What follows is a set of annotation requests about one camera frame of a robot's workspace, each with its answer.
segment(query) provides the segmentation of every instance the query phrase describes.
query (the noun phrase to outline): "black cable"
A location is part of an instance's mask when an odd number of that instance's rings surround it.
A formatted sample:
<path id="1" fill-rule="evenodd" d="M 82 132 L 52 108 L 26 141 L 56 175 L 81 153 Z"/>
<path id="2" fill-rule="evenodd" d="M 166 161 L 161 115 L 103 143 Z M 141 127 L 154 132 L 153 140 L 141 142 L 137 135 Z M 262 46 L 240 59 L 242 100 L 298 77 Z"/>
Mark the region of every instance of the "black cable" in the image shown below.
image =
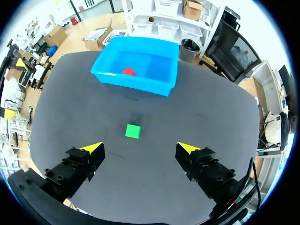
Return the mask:
<path id="1" fill-rule="evenodd" d="M 255 167 L 255 162 L 253 161 L 253 171 L 254 171 L 254 179 L 255 179 L 255 186 L 257 190 L 257 195 L 258 195 L 258 203 L 256 207 L 256 212 L 258 212 L 259 207 L 261 206 L 261 191 L 259 190 L 259 185 L 258 185 L 258 180 L 257 180 L 257 174 L 256 174 L 256 167 Z"/>

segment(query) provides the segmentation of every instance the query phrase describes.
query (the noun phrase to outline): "screw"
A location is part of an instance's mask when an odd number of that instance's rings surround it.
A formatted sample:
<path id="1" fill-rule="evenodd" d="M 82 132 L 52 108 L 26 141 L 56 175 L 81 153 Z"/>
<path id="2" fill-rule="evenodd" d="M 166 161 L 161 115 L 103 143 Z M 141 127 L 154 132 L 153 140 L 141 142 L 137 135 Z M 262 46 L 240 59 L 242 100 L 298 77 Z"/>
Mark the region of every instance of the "screw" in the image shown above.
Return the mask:
<path id="1" fill-rule="evenodd" d="M 229 175 L 234 177 L 235 176 L 235 170 L 234 169 L 229 170 Z"/>
<path id="2" fill-rule="evenodd" d="M 66 158 L 63 158 L 62 160 L 61 160 L 61 163 L 62 164 L 65 164 L 67 162 L 67 159 Z"/>
<path id="3" fill-rule="evenodd" d="M 49 168 L 45 169 L 45 173 L 46 175 L 50 175 L 51 174 L 51 170 Z"/>
<path id="4" fill-rule="evenodd" d="M 64 180 L 64 177 L 61 176 L 61 175 L 59 175 L 56 179 L 57 179 L 57 181 L 63 181 L 63 180 Z"/>
<path id="5" fill-rule="evenodd" d="M 208 166 L 208 163 L 205 163 L 205 162 L 204 162 L 204 163 L 201 163 L 201 168 L 202 168 L 202 169 L 206 168 L 207 166 Z"/>
<path id="6" fill-rule="evenodd" d="M 219 163 L 219 160 L 218 160 L 217 158 L 214 158 L 214 159 L 212 160 L 212 162 L 215 163 L 215 164 L 218 164 L 218 163 Z"/>
<path id="7" fill-rule="evenodd" d="M 219 182 L 221 182 L 221 181 L 223 181 L 223 177 L 217 176 L 216 180 L 219 181 Z"/>

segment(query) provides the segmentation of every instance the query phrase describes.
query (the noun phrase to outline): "yellow object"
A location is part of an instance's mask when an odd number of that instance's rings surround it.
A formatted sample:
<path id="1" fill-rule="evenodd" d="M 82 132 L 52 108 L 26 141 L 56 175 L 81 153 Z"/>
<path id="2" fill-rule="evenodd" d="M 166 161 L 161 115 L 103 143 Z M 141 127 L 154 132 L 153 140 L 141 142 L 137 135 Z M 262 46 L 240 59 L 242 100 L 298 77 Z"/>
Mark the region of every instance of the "yellow object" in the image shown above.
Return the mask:
<path id="1" fill-rule="evenodd" d="M 11 110 L 11 109 L 4 109 L 4 118 L 10 119 L 18 114 L 18 111 Z"/>
<path id="2" fill-rule="evenodd" d="M 195 146 L 192 146 L 192 145 L 188 145 L 188 144 L 184 144 L 184 143 L 181 143 L 181 142 L 177 142 L 177 144 L 180 144 L 185 151 L 187 151 L 187 153 L 190 155 L 192 151 L 195 151 L 195 150 L 201 150 L 200 148 L 197 148 Z"/>
<path id="3" fill-rule="evenodd" d="M 95 150 L 101 144 L 103 144 L 103 142 L 99 142 L 99 143 L 96 143 L 96 144 L 91 144 L 91 145 L 88 145 L 88 146 L 80 148 L 80 149 L 84 149 L 86 151 L 89 151 L 90 154 L 91 154 L 93 152 L 93 150 Z"/>
<path id="4" fill-rule="evenodd" d="M 26 70 L 28 70 L 27 66 L 25 63 L 22 61 L 22 59 L 18 58 L 17 63 L 15 64 L 16 67 L 24 67 Z"/>

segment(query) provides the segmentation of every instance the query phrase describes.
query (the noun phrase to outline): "red block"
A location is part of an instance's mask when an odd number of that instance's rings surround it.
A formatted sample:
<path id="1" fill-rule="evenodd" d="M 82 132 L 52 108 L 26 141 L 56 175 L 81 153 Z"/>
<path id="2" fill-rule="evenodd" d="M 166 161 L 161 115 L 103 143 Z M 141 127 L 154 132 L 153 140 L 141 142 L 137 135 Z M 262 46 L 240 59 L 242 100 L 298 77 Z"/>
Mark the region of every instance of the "red block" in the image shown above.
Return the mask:
<path id="1" fill-rule="evenodd" d="M 122 74 L 135 76 L 135 71 L 128 67 L 122 72 Z"/>

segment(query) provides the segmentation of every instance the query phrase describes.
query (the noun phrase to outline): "storage bin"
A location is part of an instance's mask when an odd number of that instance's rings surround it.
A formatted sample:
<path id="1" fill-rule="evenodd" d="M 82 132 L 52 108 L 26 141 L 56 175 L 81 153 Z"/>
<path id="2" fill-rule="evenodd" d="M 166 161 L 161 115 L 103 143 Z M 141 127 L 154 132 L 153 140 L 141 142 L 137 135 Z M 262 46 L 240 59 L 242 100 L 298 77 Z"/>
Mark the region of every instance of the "storage bin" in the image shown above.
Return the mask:
<path id="1" fill-rule="evenodd" d="M 127 36 L 127 29 L 122 29 L 122 30 L 112 30 L 109 35 L 107 35 L 107 37 L 104 39 L 104 41 L 102 42 L 103 45 L 107 46 L 108 43 L 114 38 L 114 37 L 125 37 Z"/>
<path id="2" fill-rule="evenodd" d="M 151 12 L 154 10 L 154 0 L 131 0 L 133 10 Z"/>
<path id="3" fill-rule="evenodd" d="M 186 22 L 180 22 L 180 39 L 191 39 L 196 43 L 199 42 L 199 38 L 203 36 L 199 27 L 188 24 Z"/>
<path id="4" fill-rule="evenodd" d="M 151 36 L 153 25 L 154 22 L 149 21 L 149 16 L 138 15 L 133 21 L 133 26 L 138 36 Z"/>
<path id="5" fill-rule="evenodd" d="M 182 0 L 154 0 L 156 12 L 161 15 L 177 16 Z"/>
<path id="6" fill-rule="evenodd" d="M 49 48 L 49 50 L 46 52 L 46 55 L 49 57 L 52 57 L 54 55 L 54 53 L 56 52 L 56 50 L 58 49 L 58 47 L 52 46 L 51 48 Z"/>
<path id="7" fill-rule="evenodd" d="M 102 83 L 168 96 L 176 84 L 179 45 L 148 37 L 115 37 L 90 72 Z M 135 75 L 122 74 L 133 70 Z"/>
<path id="8" fill-rule="evenodd" d="M 179 29 L 179 22 L 176 20 L 156 18 L 158 36 L 163 40 L 174 40 Z"/>

